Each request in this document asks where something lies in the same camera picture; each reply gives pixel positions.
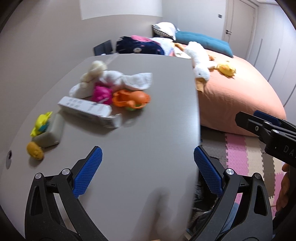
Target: yellow toy fish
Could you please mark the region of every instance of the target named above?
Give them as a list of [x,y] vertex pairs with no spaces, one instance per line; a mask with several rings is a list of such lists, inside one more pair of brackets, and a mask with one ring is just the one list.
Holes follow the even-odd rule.
[[36,137],[46,131],[49,124],[48,119],[51,117],[51,115],[52,115],[52,111],[38,116],[35,122],[35,127],[33,128],[30,134],[31,137]]
[[44,158],[44,152],[42,151],[41,147],[33,141],[28,143],[27,152],[36,160],[41,161]]
[[226,61],[222,64],[218,64],[216,69],[218,69],[226,77],[232,77],[236,73],[236,69],[233,66],[231,66],[229,61]]

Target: orange toy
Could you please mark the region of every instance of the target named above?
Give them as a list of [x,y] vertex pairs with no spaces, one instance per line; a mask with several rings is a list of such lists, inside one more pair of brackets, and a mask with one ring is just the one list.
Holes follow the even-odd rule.
[[143,91],[120,90],[113,94],[113,104],[128,110],[142,109],[150,102],[150,95]]

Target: gray tabletop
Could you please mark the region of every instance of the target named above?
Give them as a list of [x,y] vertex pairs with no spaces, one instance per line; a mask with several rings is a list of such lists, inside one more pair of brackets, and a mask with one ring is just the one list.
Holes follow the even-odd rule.
[[[91,62],[107,59],[90,57],[62,78],[29,113],[11,145],[12,163],[2,172],[0,203],[22,235],[34,175],[57,175],[85,158],[95,145],[102,148],[103,161],[79,200],[107,239],[179,240],[185,231],[197,177],[193,151],[200,142],[190,60],[119,55],[109,70],[129,75],[153,73],[152,86],[146,91],[151,102],[140,111],[115,109],[124,117],[118,129],[63,114],[66,125],[61,143],[46,149],[42,162],[26,152],[36,118],[47,111],[59,111],[58,101],[68,95]],[[66,225],[73,229],[58,195],[56,199]]]

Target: white door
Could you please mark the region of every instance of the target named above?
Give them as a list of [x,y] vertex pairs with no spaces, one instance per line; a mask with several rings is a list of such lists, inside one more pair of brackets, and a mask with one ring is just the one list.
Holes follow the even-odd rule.
[[256,6],[248,0],[229,0],[224,41],[235,56],[246,59],[250,48]]

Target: mattress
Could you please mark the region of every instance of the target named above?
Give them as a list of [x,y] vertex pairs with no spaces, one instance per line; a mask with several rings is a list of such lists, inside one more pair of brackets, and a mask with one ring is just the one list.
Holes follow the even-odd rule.
[[238,127],[235,115],[240,112],[253,114],[263,111],[280,119],[286,119],[284,107],[274,89],[262,74],[249,62],[239,57],[206,50],[218,63],[228,60],[237,72],[232,78],[211,70],[210,80],[204,92],[198,91],[200,123],[215,130],[253,136]]

